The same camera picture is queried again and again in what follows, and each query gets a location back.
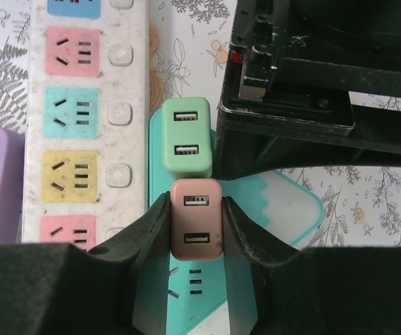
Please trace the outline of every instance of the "green usb charger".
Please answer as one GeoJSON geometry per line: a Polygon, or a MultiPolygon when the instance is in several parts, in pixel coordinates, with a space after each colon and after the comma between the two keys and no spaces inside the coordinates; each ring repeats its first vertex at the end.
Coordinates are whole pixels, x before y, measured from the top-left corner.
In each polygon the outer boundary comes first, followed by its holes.
{"type": "Polygon", "coordinates": [[[210,178],[210,104],[204,98],[172,98],[161,108],[163,166],[175,178],[210,178]]]}

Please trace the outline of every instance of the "pink outlet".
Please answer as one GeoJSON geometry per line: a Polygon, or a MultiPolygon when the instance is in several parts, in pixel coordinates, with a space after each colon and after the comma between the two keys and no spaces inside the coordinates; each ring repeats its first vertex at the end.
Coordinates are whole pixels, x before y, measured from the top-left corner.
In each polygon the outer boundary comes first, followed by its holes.
{"type": "Polygon", "coordinates": [[[96,217],[93,215],[44,216],[40,242],[72,243],[88,251],[96,245],[96,217]]]}
{"type": "Polygon", "coordinates": [[[45,71],[49,75],[98,77],[100,35],[95,29],[49,27],[45,71]]]}

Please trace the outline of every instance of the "white power strip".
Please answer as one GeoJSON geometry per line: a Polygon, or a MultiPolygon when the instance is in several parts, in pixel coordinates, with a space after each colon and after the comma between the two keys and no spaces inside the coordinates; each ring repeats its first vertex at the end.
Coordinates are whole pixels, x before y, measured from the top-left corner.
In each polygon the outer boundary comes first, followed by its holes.
{"type": "Polygon", "coordinates": [[[88,249],[147,208],[147,0],[33,0],[23,242],[88,249]]]}

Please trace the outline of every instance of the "blue outlet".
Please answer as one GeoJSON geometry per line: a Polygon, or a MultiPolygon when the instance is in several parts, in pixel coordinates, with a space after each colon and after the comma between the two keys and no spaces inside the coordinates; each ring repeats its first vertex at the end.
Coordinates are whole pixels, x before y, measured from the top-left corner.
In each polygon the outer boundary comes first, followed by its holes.
{"type": "Polygon", "coordinates": [[[48,13],[57,16],[98,19],[101,0],[48,0],[48,13]]]}
{"type": "Polygon", "coordinates": [[[98,90],[47,88],[43,120],[45,137],[94,139],[98,135],[98,90]]]}

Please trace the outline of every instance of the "black stand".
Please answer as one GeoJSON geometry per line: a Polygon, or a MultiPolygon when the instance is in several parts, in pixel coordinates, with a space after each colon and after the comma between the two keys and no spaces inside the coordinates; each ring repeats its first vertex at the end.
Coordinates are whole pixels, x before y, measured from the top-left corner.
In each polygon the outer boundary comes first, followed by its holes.
{"type": "Polygon", "coordinates": [[[348,93],[401,97],[398,27],[401,0],[238,0],[214,176],[401,166],[401,112],[352,106],[348,93]]]}

